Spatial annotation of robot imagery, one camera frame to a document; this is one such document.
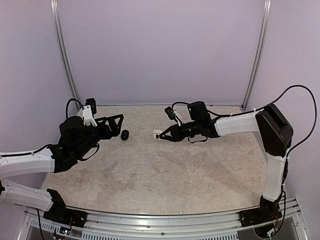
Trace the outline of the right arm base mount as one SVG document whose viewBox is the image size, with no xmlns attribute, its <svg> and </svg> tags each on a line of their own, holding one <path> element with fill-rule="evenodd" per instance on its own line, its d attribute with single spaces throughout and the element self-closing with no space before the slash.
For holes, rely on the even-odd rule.
<svg viewBox="0 0 320 240">
<path fill-rule="evenodd" d="M 242 227 L 259 225 L 282 218 L 282 212 L 278 208 L 272 212 L 260 207 L 242 210 L 239 212 L 239 220 Z"/>
</svg>

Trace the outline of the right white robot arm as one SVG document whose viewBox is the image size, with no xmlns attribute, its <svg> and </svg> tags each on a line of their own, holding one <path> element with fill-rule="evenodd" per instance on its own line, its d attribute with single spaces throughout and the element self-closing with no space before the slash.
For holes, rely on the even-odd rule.
<svg viewBox="0 0 320 240">
<path fill-rule="evenodd" d="M 187 104 L 187 109 L 191 121 L 184 123 L 173 106 L 167 107 L 165 113 L 176 123 L 166 130 L 154 130 L 153 138 L 176 143 L 196 135 L 213 139 L 232 134 L 259 133 L 267 156 L 267 177 L 255 216 L 260 222 L 268 221 L 275 214 L 284 192 L 294 133 L 290 123 L 273 103 L 235 115 L 218 114 L 215 118 L 211 118 L 211 112 L 202 101 Z"/>
</svg>

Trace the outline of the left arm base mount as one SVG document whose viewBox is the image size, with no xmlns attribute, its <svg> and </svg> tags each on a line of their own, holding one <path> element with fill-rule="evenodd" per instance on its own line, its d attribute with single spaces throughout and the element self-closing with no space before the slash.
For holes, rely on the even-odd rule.
<svg viewBox="0 0 320 240">
<path fill-rule="evenodd" d="M 52 206 L 48 211 L 45 211 L 43 218 L 68 225 L 71 227 L 83 228 L 88 214 L 85 211 L 67 208 L 65 206 Z"/>
</svg>

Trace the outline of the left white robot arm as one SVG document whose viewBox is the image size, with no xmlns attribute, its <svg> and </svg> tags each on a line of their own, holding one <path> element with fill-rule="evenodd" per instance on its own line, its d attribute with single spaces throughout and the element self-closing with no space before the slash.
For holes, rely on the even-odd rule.
<svg viewBox="0 0 320 240">
<path fill-rule="evenodd" d="M 1 153 L 0 201 L 50 212 L 57 221 L 66 222 L 70 211 L 56 190 L 27 187 L 9 178 L 70 170 L 78 162 L 90 159 L 89 151 L 99 150 L 101 140 L 117 137 L 121 133 L 123 120 L 124 116 L 118 114 L 85 123 L 80 116 L 72 116 L 60 124 L 57 144 L 47 144 L 29 152 Z"/>
</svg>

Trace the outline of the white earbud charging case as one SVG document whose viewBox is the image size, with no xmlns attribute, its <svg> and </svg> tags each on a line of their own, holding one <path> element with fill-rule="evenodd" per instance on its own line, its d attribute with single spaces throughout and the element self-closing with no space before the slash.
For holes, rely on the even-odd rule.
<svg viewBox="0 0 320 240">
<path fill-rule="evenodd" d="M 160 130 L 160 129 L 155 129 L 152 131 L 152 136 L 154 139 L 159 139 L 160 138 L 160 135 L 163 133 L 163 130 Z"/>
</svg>

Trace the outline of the black earbud charging case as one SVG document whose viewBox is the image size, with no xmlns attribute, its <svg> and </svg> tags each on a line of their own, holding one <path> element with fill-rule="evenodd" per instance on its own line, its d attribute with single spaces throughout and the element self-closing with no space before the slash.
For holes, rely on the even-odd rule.
<svg viewBox="0 0 320 240">
<path fill-rule="evenodd" d="M 121 140 L 126 141 L 129 138 L 129 135 L 130 135 L 129 131 L 127 129 L 124 129 L 121 132 L 120 138 Z"/>
</svg>

